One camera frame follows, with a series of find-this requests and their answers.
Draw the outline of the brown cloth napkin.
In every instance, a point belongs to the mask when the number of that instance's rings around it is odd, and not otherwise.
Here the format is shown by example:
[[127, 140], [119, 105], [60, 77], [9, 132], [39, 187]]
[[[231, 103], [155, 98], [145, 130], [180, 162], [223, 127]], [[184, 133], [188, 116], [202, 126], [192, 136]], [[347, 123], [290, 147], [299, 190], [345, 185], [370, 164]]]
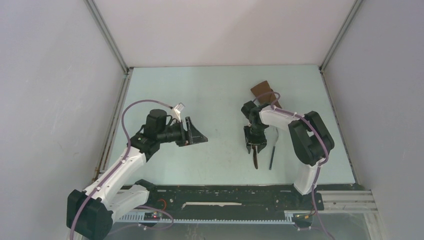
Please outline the brown cloth napkin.
[[250, 91], [255, 96], [255, 99], [259, 101], [260, 104], [273, 103], [278, 108], [282, 107], [279, 103], [278, 95], [276, 93], [273, 93], [274, 90], [271, 88], [267, 80], [264, 80], [258, 83], [257, 85], [253, 86]]

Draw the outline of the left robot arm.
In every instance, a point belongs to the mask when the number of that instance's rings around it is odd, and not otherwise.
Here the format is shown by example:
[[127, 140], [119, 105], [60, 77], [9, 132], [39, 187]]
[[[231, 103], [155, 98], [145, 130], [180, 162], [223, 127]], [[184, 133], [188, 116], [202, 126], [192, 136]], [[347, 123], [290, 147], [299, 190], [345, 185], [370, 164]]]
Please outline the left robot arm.
[[153, 109], [140, 130], [128, 138], [122, 155], [98, 180], [84, 190], [73, 190], [67, 197], [66, 225], [70, 240], [79, 234], [89, 240], [103, 240], [116, 220], [130, 210], [143, 205], [153, 208], [158, 194], [142, 185], [134, 185], [129, 192], [119, 194], [129, 177], [160, 149], [164, 143], [178, 147], [206, 143], [208, 138], [192, 123], [190, 117], [181, 120], [177, 111], [168, 114]]

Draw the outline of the silver fork green handle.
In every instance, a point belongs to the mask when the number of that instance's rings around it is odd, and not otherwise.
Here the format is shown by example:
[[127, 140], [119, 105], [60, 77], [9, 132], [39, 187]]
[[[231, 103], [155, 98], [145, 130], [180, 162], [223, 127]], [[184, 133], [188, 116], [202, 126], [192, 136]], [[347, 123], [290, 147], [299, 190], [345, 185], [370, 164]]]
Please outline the silver fork green handle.
[[274, 162], [274, 157], [275, 157], [275, 151], [276, 151], [276, 144], [279, 140], [279, 130], [277, 127], [274, 127], [274, 131], [275, 131], [275, 140], [272, 146], [272, 151], [271, 151], [271, 157], [270, 157], [270, 161], [269, 161], [269, 167], [268, 170], [272, 170], [273, 167], [273, 162]]

